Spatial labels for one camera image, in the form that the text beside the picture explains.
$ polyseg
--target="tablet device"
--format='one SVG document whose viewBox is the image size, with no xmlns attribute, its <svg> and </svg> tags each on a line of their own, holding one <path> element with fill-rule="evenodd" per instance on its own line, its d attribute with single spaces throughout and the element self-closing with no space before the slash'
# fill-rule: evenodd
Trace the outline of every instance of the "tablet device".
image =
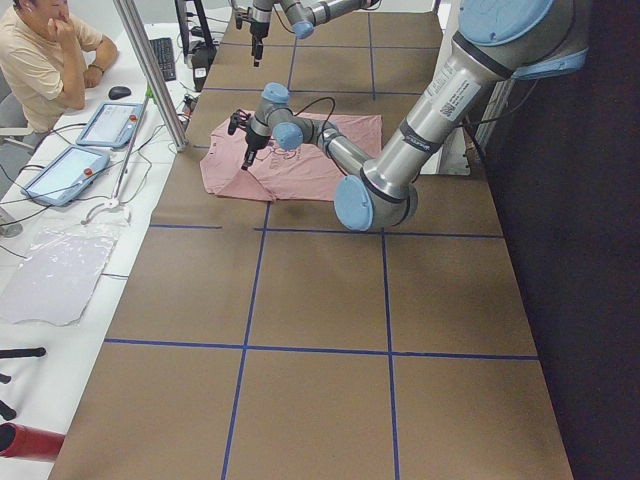
<svg viewBox="0 0 640 480">
<path fill-rule="evenodd" d="M 108 163 L 108 154 L 72 145 L 31 179 L 22 194 L 60 207 L 87 188 Z"/>
<path fill-rule="evenodd" d="M 80 132 L 78 145 L 124 147 L 142 113 L 141 103 L 102 102 Z"/>
</svg>

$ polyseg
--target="red cylinder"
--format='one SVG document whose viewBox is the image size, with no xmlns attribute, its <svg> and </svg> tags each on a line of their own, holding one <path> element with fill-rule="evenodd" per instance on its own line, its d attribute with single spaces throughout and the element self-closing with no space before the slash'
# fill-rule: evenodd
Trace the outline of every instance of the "red cylinder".
<svg viewBox="0 0 640 480">
<path fill-rule="evenodd" d="M 54 462 L 64 435 L 15 423 L 0 425 L 0 457 Z"/>
</svg>

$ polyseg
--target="light blue cap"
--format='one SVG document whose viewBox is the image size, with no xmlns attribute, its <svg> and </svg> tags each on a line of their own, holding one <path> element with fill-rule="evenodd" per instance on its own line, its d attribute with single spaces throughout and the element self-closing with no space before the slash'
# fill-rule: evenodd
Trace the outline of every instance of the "light blue cap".
<svg viewBox="0 0 640 480">
<path fill-rule="evenodd" d="M 483 47 L 520 38 L 549 13 L 554 0 L 467 0 L 460 7 L 460 33 Z"/>
<path fill-rule="evenodd" d="M 373 202 L 367 187 L 355 175 L 340 180 L 333 207 L 338 219 L 349 230 L 364 232 L 373 223 Z"/>
<path fill-rule="evenodd" d="M 294 23 L 291 28 L 293 28 L 293 33 L 296 34 L 296 38 L 299 38 L 300 40 L 311 36 L 314 31 L 313 23 L 309 20 L 302 20 Z"/>
<path fill-rule="evenodd" d="M 273 138 L 276 139 L 280 148 L 285 150 L 295 150 L 302 145 L 302 130 L 295 123 L 282 122 L 273 129 Z"/>
<path fill-rule="evenodd" d="M 571 55 L 520 67 L 513 73 L 512 78 L 516 80 L 533 80 L 535 78 L 557 77 L 573 73 L 584 66 L 588 50 L 588 48 L 585 48 Z"/>
<path fill-rule="evenodd" d="M 262 98 L 273 103 L 287 103 L 289 101 L 289 90 L 284 85 L 270 82 L 262 90 Z"/>
</svg>

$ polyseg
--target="pink cloth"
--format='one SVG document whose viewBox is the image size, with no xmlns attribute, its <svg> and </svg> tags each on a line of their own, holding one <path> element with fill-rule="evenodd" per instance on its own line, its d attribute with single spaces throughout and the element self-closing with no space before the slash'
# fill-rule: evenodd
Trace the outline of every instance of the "pink cloth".
<svg viewBox="0 0 640 480">
<path fill-rule="evenodd" d="M 326 118 L 326 115 L 305 113 L 301 116 Z M 332 115 L 330 121 L 372 157 L 380 154 L 380 115 Z M 245 133 L 238 130 L 235 135 L 229 135 L 228 125 L 227 120 L 211 132 L 211 146 L 200 162 L 207 192 L 249 200 L 333 201 L 336 186 L 344 175 L 316 146 L 302 145 L 287 152 L 272 139 L 267 148 L 258 152 L 253 166 L 245 171 L 240 169 L 247 148 Z"/>
</svg>

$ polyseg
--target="person's hand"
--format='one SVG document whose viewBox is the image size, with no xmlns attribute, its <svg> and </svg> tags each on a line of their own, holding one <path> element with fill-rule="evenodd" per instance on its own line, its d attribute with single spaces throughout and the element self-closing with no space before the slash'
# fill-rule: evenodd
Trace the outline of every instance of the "person's hand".
<svg viewBox="0 0 640 480">
<path fill-rule="evenodd" d="M 84 86 L 92 88 L 97 86 L 102 80 L 102 70 L 95 67 L 89 67 L 84 71 Z"/>
<path fill-rule="evenodd" d="M 50 18 L 47 23 L 49 37 L 63 50 L 75 48 L 78 43 L 73 24 L 68 18 Z"/>
</svg>

